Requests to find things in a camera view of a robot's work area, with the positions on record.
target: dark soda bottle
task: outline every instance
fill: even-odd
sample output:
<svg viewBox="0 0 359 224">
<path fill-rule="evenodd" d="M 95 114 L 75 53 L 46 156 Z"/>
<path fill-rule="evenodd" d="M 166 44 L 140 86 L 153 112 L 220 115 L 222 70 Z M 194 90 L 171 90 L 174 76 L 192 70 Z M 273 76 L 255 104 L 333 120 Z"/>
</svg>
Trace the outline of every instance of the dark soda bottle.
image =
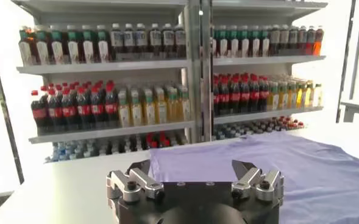
<svg viewBox="0 0 359 224">
<path fill-rule="evenodd" d="M 42 135 L 47 132 L 48 113 L 44 102 L 38 96 L 38 91 L 32 91 L 32 104 L 30 105 L 33 112 L 33 118 L 37 124 L 37 134 Z"/>
<path fill-rule="evenodd" d="M 229 97 L 231 113 L 240 112 L 240 89 L 239 89 L 239 77 L 234 77 L 232 82 L 232 91 Z"/>
<path fill-rule="evenodd" d="M 82 123 L 83 129 L 91 129 L 93 126 L 93 120 L 91 118 L 91 108 L 90 108 L 90 97 L 86 92 L 84 87 L 79 87 L 77 90 L 77 112 L 80 116 L 80 121 Z"/>
<path fill-rule="evenodd" d="M 250 99 L 248 102 L 249 112 L 258 111 L 258 101 L 259 101 L 259 85 L 258 77 L 255 74 L 251 74 L 250 82 Z"/>
<path fill-rule="evenodd" d="M 69 89 L 64 89 L 62 106 L 68 130 L 77 130 L 79 125 L 78 115 Z"/>
<path fill-rule="evenodd" d="M 55 90 L 49 90 L 48 98 L 49 117 L 52 120 L 54 131 L 65 131 L 62 102 L 55 96 Z"/>
</svg>

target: plastic bottle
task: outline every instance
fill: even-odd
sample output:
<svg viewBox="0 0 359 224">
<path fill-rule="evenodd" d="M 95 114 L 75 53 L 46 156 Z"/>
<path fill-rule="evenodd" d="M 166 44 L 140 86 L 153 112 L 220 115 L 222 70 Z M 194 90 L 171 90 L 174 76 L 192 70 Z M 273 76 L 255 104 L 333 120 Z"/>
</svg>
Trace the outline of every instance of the plastic bottle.
<svg viewBox="0 0 359 224">
<path fill-rule="evenodd" d="M 322 26 L 316 30 L 315 45 L 313 46 L 313 55 L 320 56 L 321 42 L 323 41 L 324 31 Z"/>
<path fill-rule="evenodd" d="M 170 23 L 166 23 L 162 29 L 163 35 L 163 51 L 165 58 L 173 58 L 174 57 L 174 39 L 175 34 L 171 28 Z"/>
<path fill-rule="evenodd" d="M 91 129 L 93 120 L 91 117 L 91 101 L 86 89 L 84 87 L 79 87 L 77 90 L 77 112 L 80 116 L 80 121 L 82 123 L 83 129 Z"/>
<path fill-rule="evenodd" d="M 85 61 L 83 52 L 83 34 L 76 30 L 75 25 L 67 25 L 68 51 L 71 64 L 79 64 Z"/>
<path fill-rule="evenodd" d="M 105 25 L 98 25 L 98 50 L 101 63 L 108 63 L 112 60 L 110 35 Z"/>
<path fill-rule="evenodd" d="M 270 37 L 270 56 L 279 54 L 280 29 L 278 25 L 273 25 Z"/>
<path fill-rule="evenodd" d="M 118 126 L 118 97 L 114 84 L 106 86 L 105 112 L 107 114 L 107 126 L 114 128 Z"/>
<path fill-rule="evenodd" d="M 176 25 L 174 30 L 177 58 L 186 58 L 186 33 L 183 25 Z"/>
<path fill-rule="evenodd" d="M 162 53 L 162 33 L 159 30 L 158 24 L 153 23 L 149 31 L 149 41 L 151 42 L 151 52 L 155 59 L 159 59 Z"/>
<path fill-rule="evenodd" d="M 241 57 L 246 58 L 248 57 L 249 45 L 250 45 L 247 26 L 240 27 L 238 38 L 239 38 L 239 50 L 241 51 Z"/>
</svg>

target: bottle label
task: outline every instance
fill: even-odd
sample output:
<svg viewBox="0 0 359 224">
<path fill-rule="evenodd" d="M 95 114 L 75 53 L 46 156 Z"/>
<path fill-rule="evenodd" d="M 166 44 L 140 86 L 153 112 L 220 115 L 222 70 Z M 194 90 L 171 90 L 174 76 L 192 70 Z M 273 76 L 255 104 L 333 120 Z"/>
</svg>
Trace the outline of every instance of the bottle label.
<svg viewBox="0 0 359 224">
<path fill-rule="evenodd" d="M 163 31 L 163 44 L 165 46 L 174 45 L 174 32 L 171 30 Z"/>
<path fill-rule="evenodd" d="M 268 38 L 262 41 L 262 56 L 267 57 L 269 55 L 270 40 Z"/>
<path fill-rule="evenodd" d="M 149 38 L 151 39 L 151 46 L 162 45 L 162 33 L 159 30 L 150 31 Z"/>
<path fill-rule="evenodd" d="M 36 118 L 45 118 L 46 117 L 46 109 L 42 108 L 42 109 L 37 109 L 37 110 L 32 110 L 33 111 L 33 117 Z"/>
<path fill-rule="evenodd" d="M 106 104 L 105 105 L 105 111 L 108 114 L 114 114 L 116 113 L 118 110 L 118 105 L 117 103 L 111 103 L 111 104 Z"/>
<path fill-rule="evenodd" d="M 79 115 L 86 116 L 91 114 L 91 108 L 89 105 L 77 106 L 77 112 Z"/>
<path fill-rule="evenodd" d="M 45 42 L 37 42 L 38 56 L 40 57 L 41 65 L 49 65 L 48 45 Z"/>
<path fill-rule="evenodd" d="M 84 41 L 83 48 L 84 48 L 84 56 L 86 57 L 86 63 L 94 63 L 93 42 L 88 40 Z"/>
<path fill-rule="evenodd" d="M 50 117 L 62 117 L 63 116 L 63 110 L 62 108 L 50 108 L 49 109 L 49 116 Z"/>
<path fill-rule="evenodd" d="M 53 41 L 52 49 L 56 64 L 64 64 L 63 46 L 61 42 Z"/>
<path fill-rule="evenodd" d="M 241 40 L 241 57 L 246 58 L 248 56 L 248 47 L 250 42 L 248 39 Z"/>
<path fill-rule="evenodd" d="M 135 45 L 133 31 L 124 31 L 124 45 L 125 47 L 133 47 Z"/>
<path fill-rule="evenodd" d="M 278 109 L 278 102 L 279 102 L 279 96 L 278 96 L 278 94 L 275 94 L 272 97 L 272 110 Z"/>
<path fill-rule="evenodd" d="M 79 49 L 77 47 L 77 42 L 70 41 L 68 42 L 69 57 L 71 57 L 72 64 L 79 64 Z"/>
<path fill-rule="evenodd" d="M 186 34 L 184 30 L 175 31 L 175 44 L 186 45 Z"/>
<path fill-rule="evenodd" d="M 75 107 L 63 107 L 63 115 L 65 117 L 72 117 L 76 115 Z"/>
<path fill-rule="evenodd" d="M 104 113 L 104 106 L 102 104 L 99 105 L 92 105 L 91 106 L 91 112 L 93 114 L 103 114 Z"/>
<path fill-rule="evenodd" d="M 23 65 L 33 65 L 29 44 L 27 42 L 20 42 L 18 45 L 20 46 Z"/>
<path fill-rule="evenodd" d="M 121 31 L 111 31 L 110 39 L 113 47 L 122 47 L 124 45 L 123 33 Z"/>
<path fill-rule="evenodd" d="M 145 34 L 145 31 L 143 30 L 136 31 L 136 45 L 147 46 L 147 36 Z"/>
<path fill-rule="evenodd" d="M 239 41 L 237 39 L 233 39 L 230 42 L 230 50 L 231 50 L 232 57 L 235 58 L 238 56 Z"/>
<path fill-rule="evenodd" d="M 220 57 L 227 56 L 228 41 L 226 39 L 220 40 Z"/>
<path fill-rule="evenodd" d="M 101 40 L 98 42 L 99 56 L 101 57 L 101 63 L 108 63 L 108 44 L 107 41 Z"/>
</svg>

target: purple cloth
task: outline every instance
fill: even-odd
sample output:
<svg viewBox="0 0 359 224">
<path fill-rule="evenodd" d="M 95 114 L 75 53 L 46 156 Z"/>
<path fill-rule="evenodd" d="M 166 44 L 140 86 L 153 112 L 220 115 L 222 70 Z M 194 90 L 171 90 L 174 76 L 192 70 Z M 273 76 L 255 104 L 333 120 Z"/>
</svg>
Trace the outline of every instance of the purple cloth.
<svg viewBox="0 0 359 224">
<path fill-rule="evenodd" d="M 233 159 L 264 171 L 281 170 L 285 196 L 280 223 L 359 223 L 359 159 L 334 145 L 284 133 L 255 135 L 223 144 L 151 150 L 150 171 L 158 181 L 235 181 Z"/>
</svg>

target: red label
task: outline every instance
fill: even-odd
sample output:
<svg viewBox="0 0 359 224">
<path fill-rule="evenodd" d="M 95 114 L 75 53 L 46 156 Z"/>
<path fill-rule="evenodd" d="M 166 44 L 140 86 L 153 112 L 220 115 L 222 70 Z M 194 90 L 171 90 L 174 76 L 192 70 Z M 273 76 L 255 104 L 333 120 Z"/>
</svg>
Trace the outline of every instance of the red label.
<svg viewBox="0 0 359 224">
<path fill-rule="evenodd" d="M 75 116 L 76 108 L 75 107 L 63 107 L 63 115 L 65 117 Z"/>
<path fill-rule="evenodd" d="M 252 93 L 250 93 L 250 98 L 251 98 L 252 100 L 257 100 L 257 99 L 259 99 L 259 92 L 252 92 Z"/>
<path fill-rule="evenodd" d="M 104 112 L 104 106 L 102 104 L 92 105 L 91 111 L 93 112 L 93 114 L 102 114 Z"/>
<path fill-rule="evenodd" d="M 63 110 L 61 107 L 59 108 L 50 108 L 49 109 L 49 116 L 50 117 L 62 117 L 63 116 Z"/>
<path fill-rule="evenodd" d="M 105 105 L 105 111 L 108 114 L 113 114 L 113 113 L 117 112 L 117 110 L 118 110 L 117 103 L 111 103 L 111 104 Z"/>
<path fill-rule="evenodd" d="M 247 100 L 250 99 L 250 94 L 249 93 L 242 93 L 240 95 L 240 99 L 241 99 L 241 101 L 247 101 Z"/>
<path fill-rule="evenodd" d="M 77 106 L 77 112 L 80 115 L 90 115 L 91 109 L 89 105 Z"/>
<path fill-rule="evenodd" d="M 46 109 L 37 109 L 37 110 L 32 110 L 33 111 L 33 117 L 34 118 L 44 118 L 46 117 Z"/>
</svg>

